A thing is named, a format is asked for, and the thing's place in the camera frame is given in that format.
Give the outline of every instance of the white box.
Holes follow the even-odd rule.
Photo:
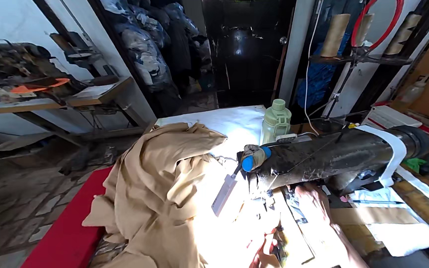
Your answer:
[[[373,107],[361,125],[368,125],[376,129],[389,129],[399,125],[419,127],[422,123],[388,106]]]

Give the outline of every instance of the white wall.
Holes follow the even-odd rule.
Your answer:
[[[80,28],[77,27],[59,0],[47,2],[69,31],[81,34]],[[87,1],[71,0],[70,3],[75,5],[75,13],[82,17],[81,23],[85,24],[84,27],[87,28],[87,32],[99,50],[104,54],[105,59],[116,68],[121,76],[130,76],[130,72],[123,63],[122,58]],[[49,50],[52,56],[57,58],[52,61],[62,71],[69,72],[79,80],[92,78],[86,69],[69,64],[65,60],[63,51],[49,37],[49,34],[56,32],[56,29],[32,0],[0,0],[0,39],[7,39],[11,42],[31,42],[43,46]],[[136,84],[132,88],[127,89],[123,94],[123,98],[131,104],[143,119],[147,122],[155,119],[152,109]],[[72,133],[83,133],[92,130],[90,124],[80,113],[73,110],[39,110],[35,111],[35,113]],[[86,114],[86,117],[92,121],[92,117],[89,114]],[[125,128],[128,123],[127,119],[121,113],[101,115],[99,119],[102,121],[104,127],[109,130]],[[40,127],[12,113],[0,114],[0,132],[24,135],[43,131]]]

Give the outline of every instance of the white fabric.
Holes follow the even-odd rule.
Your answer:
[[[366,190],[355,191],[349,194],[349,200],[369,201],[400,201],[402,198],[390,187],[369,192]],[[351,203],[357,207],[401,207],[406,208],[419,222],[418,224],[370,224],[366,227],[370,230],[376,241],[382,241],[390,254],[394,257],[402,257],[414,253],[417,250],[429,247],[429,225],[418,216],[407,204],[364,204]]]
[[[214,156],[236,159],[236,153],[244,151],[246,144],[259,145],[261,128],[266,108],[262,105],[217,109],[200,113],[188,113],[160,118],[159,126],[186,122],[189,126],[196,122],[224,134],[228,139],[213,149]]]
[[[396,172],[402,176],[403,179],[408,181],[411,185],[413,185],[416,189],[420,190],[422,194],[424,194],[427,198],[429,198],[429,186],[421,182],[421,180],[417,179],[414,175],[412,175],[408,170],[398,167]]]
[[[401,139],[397,138],[395,135],[388,133],[383,130],[375,129],[371,126],[361,125],[356,127],[355,129],[359,129],[361,131],[365,131],[368,133],[372,133],[382,138],[384,141],[388,142],[390,147],[392,147],[393,155],[390,159],[390,162],[387,164],[383,174],[378,178],[378,181],[383,185],[383,187],[388,187],[393,185],[392,175],[395,172],[396,168],[400,165],[400,163],[407,155],[407,148],[405,144],[401,141]]]

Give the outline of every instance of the industrial sewing machine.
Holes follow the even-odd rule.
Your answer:
[[[399,126],[385,131],[405,145],[405,159],[418,157],[429,149],[429,137],[420,129]],[[340,196],[358,189],[374,191],[384,187],[379,177],[393,154],[392,146],[384,139],[355,128],[312,141],[279,140],[265,146],[271,156],[245,174],[252,198],[280,186],[319,179]]]

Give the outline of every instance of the red hose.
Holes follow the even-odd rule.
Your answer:
[[[370,2],[367,3],[365,8],[362,10],[360,15],[358,16],[357,21],[355,22],[355,25],[354,25],[354,31],[352,32],[352,38],[351,38],[352,47],[359,47],[359,45],[356,44],[358,28],[360,27],[360,24],[363,20],[363,17],[368,12],[370,7],[373,4],[375,4],[375,2],[377,2],[377,0],[370,0]],[[400,14],[401,14],[402,9],[403,9],[403,0],[396,0],[395,14],[393,15],[393,19],[390,22],[390,25],[388,26],[387,30],[383,33],[383,35],[373,45],[370,46],[370,48],[369,48],[370,51],[372,51],[374,48],[376,48],[378,45],[380,45],[380,43],[382,43],[385,40],[385,38],[387,38],[387,36],[391,33],[391,31],[395,27],[396,23],[398,22],[398,19],[400,18]]]

